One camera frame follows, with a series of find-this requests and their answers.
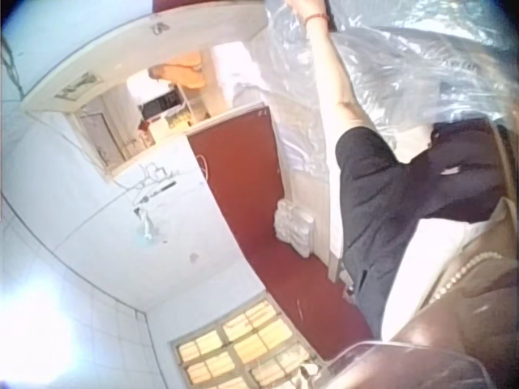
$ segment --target small object on wall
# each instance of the small object on wall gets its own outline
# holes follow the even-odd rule
[[[277,202],[274,216],[276,237],[289,243],[303,257],[308,258],[314,246],[314,217],[286,199]]]

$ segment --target window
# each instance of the window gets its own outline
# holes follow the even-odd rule
[[[191,387],[294,389],[302,363],[319,359],[270,297],[172,344]]]

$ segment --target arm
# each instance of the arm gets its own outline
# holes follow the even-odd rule
[[[326,14],[324,0],[287,0],[304,20],[314,14]],[[332,144],[347,130],[356,126],[374,129],[371,119],[355,97],[350,77],[328,34],[324,18],[307,23],[307,36],[314,60],[315,79],[319,94],[327,142]]]

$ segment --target window frame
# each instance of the window frame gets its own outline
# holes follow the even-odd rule
[[[267,320],[265,323],[262,323],[257,328],[253,329],[252,331],[249,331],[247,334],[244,334],[242,336],[239,336],[237,339],[233,341],[229,341],[229,338],[227,337],[225,331],[224,331],[224,324],[229,322],[232,318],[235,318],[239,316],[240,314],[244,314],[245,311],[253,308],[257,304],[260,304],[262,301],[267,301],[272,308],[276,311],[276,314],[271,317],[269,320]],[[247,363],[243,363],[238,354],[236,353],[236,350],[234,349],[234,345],[236,343],[239,343],[242,340],[245,340],[246,338],[258,333],[261,329],[265,328],[269,324],[275,322],[281,318],[283,322],[287,325],[287,327],[292,331],[292,336],[279,343],[277,346],[275,346],[273,349],[268,350],[265,354],[261,355],[260,357],[249,361]],[[215,350],[210,351],[209,353],[205,353],[204,355],[198,356],[197,358],[194,358],[190,361],[183,362],[182,358],[180,356],[180,353],[178,351],[178,347],[182,344],[185,344],[187,342],[190,342],[192,340],[195,340],[210,331],[216,331],[217,334],[220,336],[223,345],[220,348],[217,348]],[[257,367],[258,365],[264,364],[267,361],[272,360],[276,355],[283,353],[288,348],[300,344],[302,345],[305,350],[307,351],[308,355],[310,356],[310,360],[313,361],[316,365],[322,366],[324,365],[323,359],[320,357],[320,355],[310,346],[310,344],[307,342],[307,340],[301,335],[301,333],[298,331],[298,329],[295,327],[295,325],[290,321],[290,319],[286,316],[286,314],[283,312],[283,310],[280,308],[280,306],[274,301],[272,296],[267,292],[262,292],[260,295],[253,297],[251,300],[245,302],[244,304],[241,304],[239,307],[231,310],[228,314],[225,314],[221,316],[220,318],[213,320],[212,322],[206,324],[205,326],[194,330],[184,336],[181,336],[175,340],[172,340],[169,342],[169,350],[172,354],[172,358],[174,359],[174,363],[177,366],[177,368],[180,371],[180,374],[182,375],[182,379],[184,383],[187,385],[187,387],[192,389],[208,389],[210,387],[216,387],[218,385],[221,385],[222,383],[226,383],[227,381],[242,377],[247,386],[250,389],[260,389],[262,386],[260,386],[256,380],[254,379],[254,376],[252,375],[251,371],[254,367]],[[208,360],[210,357],[215,357],[216,355],[221,354],[222,352],[228,352],[233,363],[234,363],[234,369],[230,370],[227,373],[223,373],[222,375],[219,375],[218,377],[211,378],[208,381],[204,381],[202,383],[191,383],[191,380],[189,378],[189,375],[186,372],[186,368],[190,365],[194,365],[196,363],[200,363],[202,361]],[[288,374],[291,378],[295,376],[297,373],[297,370],[294,370],[291,374]],[[276,381],[273,381],[272,383],[269,383],[268,387],[279,385],[287,380],[287,375],[283,376],[283,378],[279,378]]]

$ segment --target bracelet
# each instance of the bracelet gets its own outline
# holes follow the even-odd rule
[[[302,22],[302,26],[304,28],[307,28],[307,23],[312,20],[312,19],[315,19],[315,18],[323,18],[326,20],[326,22],[329,22],[330,21],[330,17],[326,14],[313,14],[313,15],[310,15],[310,16],[307,16],[303,22]]]

